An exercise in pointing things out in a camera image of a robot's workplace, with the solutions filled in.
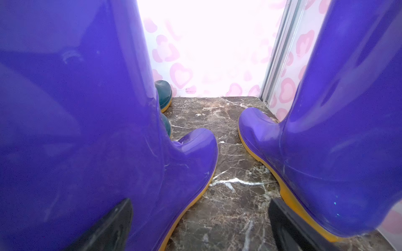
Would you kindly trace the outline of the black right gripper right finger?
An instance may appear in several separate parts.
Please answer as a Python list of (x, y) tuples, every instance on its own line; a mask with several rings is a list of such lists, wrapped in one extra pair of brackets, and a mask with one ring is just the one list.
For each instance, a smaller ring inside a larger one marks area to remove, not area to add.
[(286, 205), (281, 198), (271, 200), (268, 214), (279, 251), (338, 250)]

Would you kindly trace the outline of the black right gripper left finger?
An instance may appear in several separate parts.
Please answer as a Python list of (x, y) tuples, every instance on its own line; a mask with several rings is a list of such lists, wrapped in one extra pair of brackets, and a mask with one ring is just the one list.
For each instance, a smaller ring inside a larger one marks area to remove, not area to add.
[(133, 220), (133, 204), (122, 200), (81, 235), (66, 251), (123, 251)]

